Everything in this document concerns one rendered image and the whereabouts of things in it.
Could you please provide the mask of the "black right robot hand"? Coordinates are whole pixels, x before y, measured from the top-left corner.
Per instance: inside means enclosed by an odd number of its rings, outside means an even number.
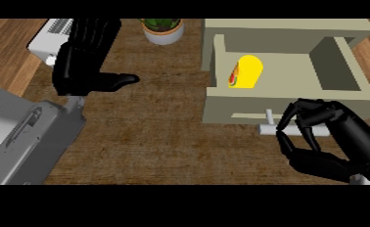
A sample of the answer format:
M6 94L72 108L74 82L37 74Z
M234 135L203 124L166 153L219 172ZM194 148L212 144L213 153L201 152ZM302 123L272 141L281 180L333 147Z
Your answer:
M289 124L297 126L300 136L284 134ZM314 135L318 125L327 126L328 137ZM348 185L355 174L370 181L370 124L339 101L299 98L290 103L277 124L277 143L299 173Z

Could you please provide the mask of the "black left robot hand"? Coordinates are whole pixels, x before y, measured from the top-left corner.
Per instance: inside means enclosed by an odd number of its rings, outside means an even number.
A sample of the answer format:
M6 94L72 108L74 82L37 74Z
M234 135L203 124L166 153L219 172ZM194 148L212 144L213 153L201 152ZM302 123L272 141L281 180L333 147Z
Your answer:
M123 86L139 82L136 74L99 71L120 27L118 19L74 19L52 71L59 96L115 92Z

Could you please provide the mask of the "beige drawer front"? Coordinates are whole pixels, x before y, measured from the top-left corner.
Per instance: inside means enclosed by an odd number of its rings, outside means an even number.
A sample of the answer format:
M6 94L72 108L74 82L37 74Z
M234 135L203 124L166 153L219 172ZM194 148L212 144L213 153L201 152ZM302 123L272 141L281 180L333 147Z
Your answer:
M299 98L323 99L343 103L361 118L370 118L370 92L324 91L266 95L217 92L207 90L203 123L263 124L266 110L272 111L274 120L280 120L286 107Z

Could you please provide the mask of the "beige open drawer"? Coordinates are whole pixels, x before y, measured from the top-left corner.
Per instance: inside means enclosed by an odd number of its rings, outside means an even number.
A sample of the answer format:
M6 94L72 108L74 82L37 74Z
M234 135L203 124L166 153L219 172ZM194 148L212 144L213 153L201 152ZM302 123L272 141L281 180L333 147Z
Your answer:
M263 72L253 89L228 87L228 77L241 55L225 50L220 34L215 36L213 55L212 86L207 90L256 95L324 91L370 92L370 82L340 37L321 39L311 52L303 54L257 53Z

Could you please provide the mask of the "yellow cup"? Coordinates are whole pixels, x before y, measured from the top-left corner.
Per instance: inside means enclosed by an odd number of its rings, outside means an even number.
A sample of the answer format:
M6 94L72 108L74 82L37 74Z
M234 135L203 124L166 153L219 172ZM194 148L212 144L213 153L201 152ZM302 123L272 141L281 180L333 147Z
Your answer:
M241 56L228 77L228 87L253 89L262 72L260 59L254 55Z

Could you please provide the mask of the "white toaster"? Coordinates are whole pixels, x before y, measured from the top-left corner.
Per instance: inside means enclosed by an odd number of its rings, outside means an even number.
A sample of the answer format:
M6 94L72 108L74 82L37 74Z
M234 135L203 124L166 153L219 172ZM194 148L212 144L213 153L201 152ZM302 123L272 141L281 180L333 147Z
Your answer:
M55 66L61 45L68 41L72 19L49 19L28 44L28 50L50 66Z

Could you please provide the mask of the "potted plant in white pot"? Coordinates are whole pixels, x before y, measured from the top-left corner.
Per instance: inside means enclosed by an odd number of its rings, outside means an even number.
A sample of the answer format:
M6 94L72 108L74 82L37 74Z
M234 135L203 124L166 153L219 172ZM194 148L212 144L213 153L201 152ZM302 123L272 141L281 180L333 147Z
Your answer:
M175 43L183 34L182 19L139 19L148 40L155 45Z

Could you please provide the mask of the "beige cabinet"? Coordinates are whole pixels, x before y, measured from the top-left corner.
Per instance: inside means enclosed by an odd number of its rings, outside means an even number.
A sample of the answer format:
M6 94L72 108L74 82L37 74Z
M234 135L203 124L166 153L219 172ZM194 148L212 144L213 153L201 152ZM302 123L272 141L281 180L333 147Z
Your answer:
M215 36L234 53L308 53L324 37L343 37L349 47L370 35L367 19L204 19L203 64L210 69Z

